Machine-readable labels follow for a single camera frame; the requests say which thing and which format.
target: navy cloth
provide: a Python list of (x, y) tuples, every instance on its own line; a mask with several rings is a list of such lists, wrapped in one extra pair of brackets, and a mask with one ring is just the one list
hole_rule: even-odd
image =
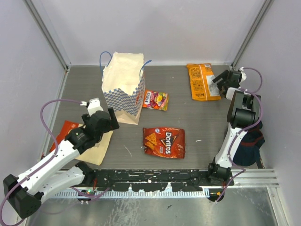
[(259, 148), (264, 144), (263, 134), (260, 132), (262, 122), (250, 129), (241, 140), (233, 161), (240, 166), (251, 166), (260, 157)]

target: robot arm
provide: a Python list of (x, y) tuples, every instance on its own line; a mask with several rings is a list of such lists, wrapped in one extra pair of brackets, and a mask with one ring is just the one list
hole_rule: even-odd
[(109, 113), (104, 112), (98, 98), (90, 100), (85, 105), (89, 114), (82, 115), (84, 125), (70, 131), (65, 140), (59, 144), (58, 152), (52, 161), (28, 178), (27, 175), (47, 162), (54, 152), (17, 177), (9, 175), (4, 179), (6, 195), (18, 182), (28, 178), (8, 198), (21, 218), (32, 215), (43, 202), (60, 190), (82, 183), (89, 185), (95, 178), (94, 171), (84, 162), (79, 162), (69, 171), (54, 176), (66, 163), (100, 142), (104, 133), (119, 128), (114, 110), (109, 108)]
[(240, 91), (240, 82), (246, 79), (243, 68), (239, 71), (224, 71), (213, 82), (217, 83), (221, 94), (231, 100), (227, 115), (228, 131), (222, 147), (208, 166), (208, 178), (227, 181), (232, 162), (247, 131), (242, 129), (254, 124), (259, 118), (259, 103), (252, 95)]

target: snack bag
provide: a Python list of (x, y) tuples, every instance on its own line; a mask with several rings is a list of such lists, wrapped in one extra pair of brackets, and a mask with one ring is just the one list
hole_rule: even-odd
[(168, 100), (169, 95), (167, 93), (146, 90), (142, 107), (167, 111)]
[(217, 85), (212, 82), (215, 78), (211, 64), (187, 64), (191, 95), (194, 100), (220, 100), (220, 92)]
[(185, 157), (185, 131), (176, 128), (143, 128), (144, 153), (173, 159)]

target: doritos bag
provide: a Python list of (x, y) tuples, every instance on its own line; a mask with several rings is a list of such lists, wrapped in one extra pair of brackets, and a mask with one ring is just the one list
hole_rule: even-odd
[(144, 153), (173, 159), (185, 157), (185, 131), (176, 128), (143, 128)]
[(212, 82), (215, 78), (211, 64), (187, 64), (191, 95), (194, 100), (220, 100), (220, 92), (217, 85)]

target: checkered paper bag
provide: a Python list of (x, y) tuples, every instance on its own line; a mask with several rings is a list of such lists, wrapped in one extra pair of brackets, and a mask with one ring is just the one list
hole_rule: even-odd
[(115, 52), (104, 68), (103, 94), (118, 122), (138, 124), (145, 92), (143, 68), (149, 62), (143, 63), (143, 54)]

